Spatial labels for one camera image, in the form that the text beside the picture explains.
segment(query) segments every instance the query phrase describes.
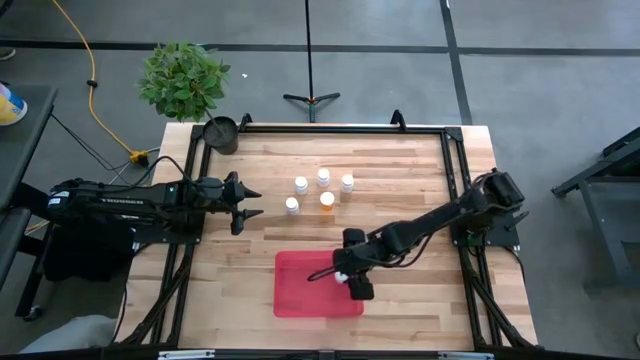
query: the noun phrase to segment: gray cloth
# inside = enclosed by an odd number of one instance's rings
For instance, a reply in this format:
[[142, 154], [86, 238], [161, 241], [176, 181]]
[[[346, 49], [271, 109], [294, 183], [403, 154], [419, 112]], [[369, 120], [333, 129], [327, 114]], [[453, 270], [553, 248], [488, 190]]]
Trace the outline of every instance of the gray cloth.
[[42, 335], [20, 351], [24, 353], [86, 349], [107, 346], [113, 337], [116, 319], [102, 315], [88, 315], [72, 319], [65, 325]]

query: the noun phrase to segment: black table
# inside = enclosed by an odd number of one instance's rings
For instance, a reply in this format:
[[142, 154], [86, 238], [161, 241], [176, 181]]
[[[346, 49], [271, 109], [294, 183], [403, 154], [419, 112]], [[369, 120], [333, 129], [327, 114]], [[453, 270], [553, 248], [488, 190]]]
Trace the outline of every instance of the black table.
[[41, 241], [23, 234], [31, 214], [48, 218], [48, 196], [22, 178], [53, 110], [57, 90], [48, 86], [11, 86], [11, 90], [27, 102], [29, 110], [17, 123], [0, 127], [0, 288], [16, 252], [36, 257], [16, 310], [16, 316], [26, 317], [42, 279], [48, 237]]
[[580, 190], [610, 267], [585, 290], [640, 287], [640, 127], [602, 150], [594, 165], [551, 191], [558, 198]]

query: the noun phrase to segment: white bottle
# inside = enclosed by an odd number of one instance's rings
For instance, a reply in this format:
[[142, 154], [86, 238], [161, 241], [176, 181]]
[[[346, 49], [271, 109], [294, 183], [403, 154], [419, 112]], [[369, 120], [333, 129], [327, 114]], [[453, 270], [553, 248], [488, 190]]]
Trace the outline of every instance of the white bottle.
[[329, 186], [329, 181], [331, 178], [329, 177], [328, 169], [320, 169], [318, 170], [318, 186], [327, 187]]
[[298, 215], [300, 213], [300, 206], [298, 206], [298, 200], [296, 200], [296, 198], [288, 198], [287, 201], [285, 201], [285, 205], [287, 206], [288, 215]]
[[307, 184], [307, 179], [304, 176], [296, 177], [295, 184], [296, 184], [296, 194], [304, 195], [307, 193], [309, 184]]
[[353, 175], [345, 175], [342, 177], [342, 192], [350, 193], [353, 191]]

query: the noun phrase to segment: black cloth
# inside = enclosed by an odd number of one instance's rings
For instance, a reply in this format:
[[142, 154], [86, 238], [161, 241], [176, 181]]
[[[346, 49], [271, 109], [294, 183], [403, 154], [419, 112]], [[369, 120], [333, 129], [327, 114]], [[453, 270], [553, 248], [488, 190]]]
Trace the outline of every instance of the black cloth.
[[133, 258], [133, 235], [133, 230], [115, 217], [56, 227], [43, 261], [44, 275], [49, 281], [71, 276], [109, 281]]

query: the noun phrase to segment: green leaves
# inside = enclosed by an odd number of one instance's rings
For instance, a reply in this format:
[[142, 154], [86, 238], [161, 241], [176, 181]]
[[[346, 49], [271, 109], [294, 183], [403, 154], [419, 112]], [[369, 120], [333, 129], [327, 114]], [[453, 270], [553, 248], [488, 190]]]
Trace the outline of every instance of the green leaves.
[[175, 94], [173, 94], [173, 96], [175, 96], [176, 99], [187, 100], [191, 97], [191, 93], [189, 92], [189, 90], [178, 90], [175, 92]]
[[204, 90], [209, 89], [209, 88], [212, 88], [212, 87], [216, 86], [217, 82], [218, 82], [218, 81], [217, 81], [217, 79], [216, 79], [216, 77], [215, 77], [215, 76], [209, 76], [209, 77], [208, 77], [208, 78], [206, 78], [206, 79], [204, 80], [204, 82], [202, 83], [202, 88], [203, 88]]
[[222, 92], [222, 89], [220, 89], [219, 87], [214, 87], [213, 90], [211, 91], [211, 97], [214, 99], [222, 99], [224, 98], [224, 93]]
[[144, 62], [145, 77], [138, 81], [140, 98], [154, 105], [159, 115], [178, 121], [200, 121], [206, 109], [216, 109], [230, 65], [209, 58], [200, 46], [169, 43], [154, 49]]

